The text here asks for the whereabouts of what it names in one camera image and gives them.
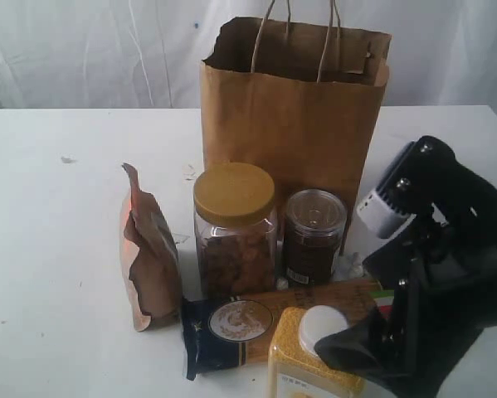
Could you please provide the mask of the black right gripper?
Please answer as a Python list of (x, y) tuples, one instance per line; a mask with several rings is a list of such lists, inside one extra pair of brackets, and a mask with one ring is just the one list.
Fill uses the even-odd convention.
[(374, 307), (314, 350), (328, 367), (366, 371), (396, 396), (433, 397), (497, 326), (497, 189), (440, 139), (415, 142), (415, 213), (363, 262), (394, 293), (389, 318)]

